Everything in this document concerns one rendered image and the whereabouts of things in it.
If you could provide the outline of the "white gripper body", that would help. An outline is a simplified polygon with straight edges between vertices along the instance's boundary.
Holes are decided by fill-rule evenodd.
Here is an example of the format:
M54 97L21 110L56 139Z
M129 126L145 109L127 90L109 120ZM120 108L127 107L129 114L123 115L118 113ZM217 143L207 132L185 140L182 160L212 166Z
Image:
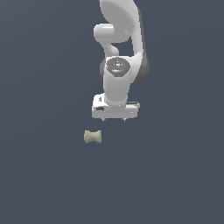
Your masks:
M137 101L127 101L121 105L113 105L105 102L105 94L97 94L93 99L92 117L100 119L135 118L139 108L140 104Z

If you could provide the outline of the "beige spool-shaped object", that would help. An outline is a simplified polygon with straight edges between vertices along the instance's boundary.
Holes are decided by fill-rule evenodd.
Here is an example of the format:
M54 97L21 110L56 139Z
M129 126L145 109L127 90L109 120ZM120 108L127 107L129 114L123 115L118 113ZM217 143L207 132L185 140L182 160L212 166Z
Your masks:
M97 142L98 144L100 144L102 142L102 132L100 130L97 130L96 132L86 130L84 132L84 141L86 144L90 142Z

